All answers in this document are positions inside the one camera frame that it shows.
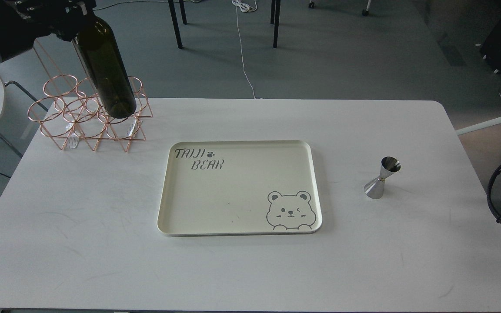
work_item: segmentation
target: cream tray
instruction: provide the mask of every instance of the cream tray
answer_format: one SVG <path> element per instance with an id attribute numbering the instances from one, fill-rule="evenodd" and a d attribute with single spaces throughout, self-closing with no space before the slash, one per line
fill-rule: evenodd
<path id="1" fill-rule="evenodd" d="M 169 236 L 312 233 L 322 225 L 304 141 L 177 143 L 157 227 Z"/>

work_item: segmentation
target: bear face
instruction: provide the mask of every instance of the bear face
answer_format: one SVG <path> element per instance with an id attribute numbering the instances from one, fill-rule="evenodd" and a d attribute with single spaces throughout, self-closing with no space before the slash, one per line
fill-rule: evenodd
<path id="1" fill-rule="evenodd" d="M 306 191 L 299 191 L 296 195 L 283 196 L 277 191 L 268 194 L 270 210 L 266 214 L 266 220 L 274 229 L 312 229 L 316 222 L 316 214 L 312 210 L 311 195 Z"/>

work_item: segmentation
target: wine bottle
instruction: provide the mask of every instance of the wine bottle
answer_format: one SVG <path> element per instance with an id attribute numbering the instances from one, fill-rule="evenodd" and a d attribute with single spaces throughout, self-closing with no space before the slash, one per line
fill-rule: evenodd
<path id="1" fill-rule="evenodd" d="M 89 22 L 73 40 L 104 109 L 111 117 L 123 119 L 137 109 L 133 90 L 119 54 L 111 27 L 89 12 Z"/>

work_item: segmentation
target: black equipment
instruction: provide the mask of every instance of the black equipment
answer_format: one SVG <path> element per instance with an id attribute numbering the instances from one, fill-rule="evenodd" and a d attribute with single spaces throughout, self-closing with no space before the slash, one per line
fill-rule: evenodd
<path id="1" fill-rule="evenodd" d="M 71 41 L 86 26 L 95 0 L 0 0 L 0 63 L 51 33 Z"/>

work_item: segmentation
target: stainless steel jigger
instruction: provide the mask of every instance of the stainless steel jigger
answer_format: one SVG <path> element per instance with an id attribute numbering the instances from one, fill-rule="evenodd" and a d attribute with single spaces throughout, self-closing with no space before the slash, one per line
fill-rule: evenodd
<path id="1" fill-rule="evenodd" d="M 387 156 L 382 159 L 382 166 L 380 167 L 380 176 L 374 178 L 364 185 L 364 193 L 372 199 L 380 199 L 384 194 L 384 182 L 386 178 L 401 169 L 401 164 L 395 158 Z"/>

